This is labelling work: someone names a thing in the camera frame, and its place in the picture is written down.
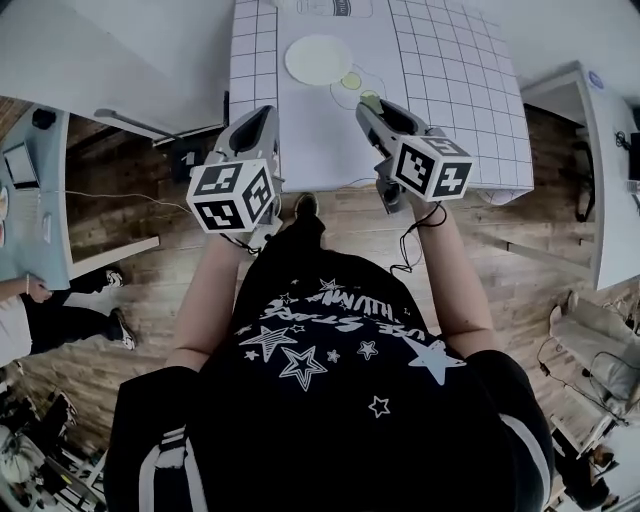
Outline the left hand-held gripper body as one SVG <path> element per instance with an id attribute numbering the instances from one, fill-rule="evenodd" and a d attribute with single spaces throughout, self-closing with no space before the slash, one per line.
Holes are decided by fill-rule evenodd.
<path id="1" fill-rule="evenodd" d="M 262 250 L 283 225 L 281 185 L 264 158 L 205 164 L 192 169 L 187 203 L 205 233 Z"/>

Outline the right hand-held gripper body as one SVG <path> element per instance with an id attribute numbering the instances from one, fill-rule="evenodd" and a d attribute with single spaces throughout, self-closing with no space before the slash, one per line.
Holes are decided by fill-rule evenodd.
<path id="1" fill-rule="evenodd" d="M 406 206 L 406 195 L 424 202 L 460 199 L 473 171 L 473 158 L 443 130 L 424 135 L 400 135 L 386 159 L 375 167 L 376 189 L 387 213 Z"/>

